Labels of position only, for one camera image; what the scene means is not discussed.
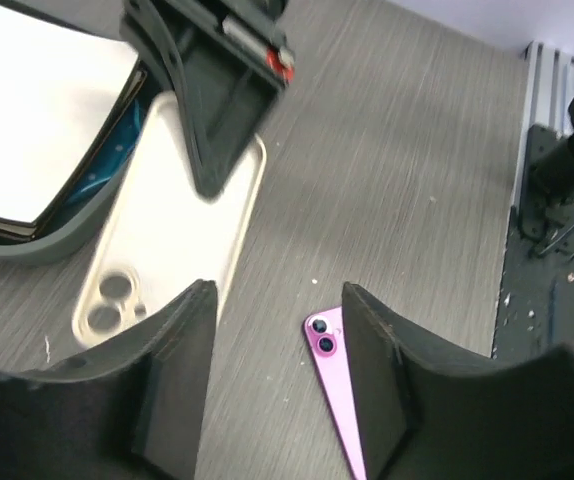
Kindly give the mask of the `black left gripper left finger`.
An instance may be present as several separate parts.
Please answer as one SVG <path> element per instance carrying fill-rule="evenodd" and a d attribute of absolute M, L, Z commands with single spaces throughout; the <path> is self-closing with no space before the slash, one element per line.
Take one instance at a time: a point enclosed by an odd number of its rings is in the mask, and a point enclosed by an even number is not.
<path fill-rule="evenodd" d="M 0 479 L 192 478 L 216 316 L 199 280 L 48 369 L 0 371 Z"/>

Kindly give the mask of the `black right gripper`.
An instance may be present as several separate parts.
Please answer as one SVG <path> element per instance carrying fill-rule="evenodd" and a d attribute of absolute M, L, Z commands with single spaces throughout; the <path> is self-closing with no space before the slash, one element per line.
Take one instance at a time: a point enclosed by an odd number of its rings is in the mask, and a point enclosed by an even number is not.
<path fill-rule="evenodd" d="M 174 92 L 197 192 L 221 193 L 295 73 L 284 1 L 126 1 L 120 35 Z"/>

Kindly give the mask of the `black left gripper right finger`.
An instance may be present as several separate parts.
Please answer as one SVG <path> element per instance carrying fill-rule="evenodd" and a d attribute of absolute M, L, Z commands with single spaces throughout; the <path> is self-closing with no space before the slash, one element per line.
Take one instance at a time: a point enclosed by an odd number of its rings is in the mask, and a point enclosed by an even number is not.
<path fill-rule="evenodd" d="M 507 364 L 345 283 L 342 316 L 371 479 L 574 479 L 574 342 Z"/>

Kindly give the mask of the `purple bare phone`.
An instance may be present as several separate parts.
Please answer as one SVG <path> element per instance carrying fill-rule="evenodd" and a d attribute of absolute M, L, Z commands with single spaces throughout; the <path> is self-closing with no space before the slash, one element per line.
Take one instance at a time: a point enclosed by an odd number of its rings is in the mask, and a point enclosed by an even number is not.
<path fill-rule="evenodd" d="M 365 480 L 342 308 L 310 315 L 303 323 L 303 332 L 353 478 Z"/>

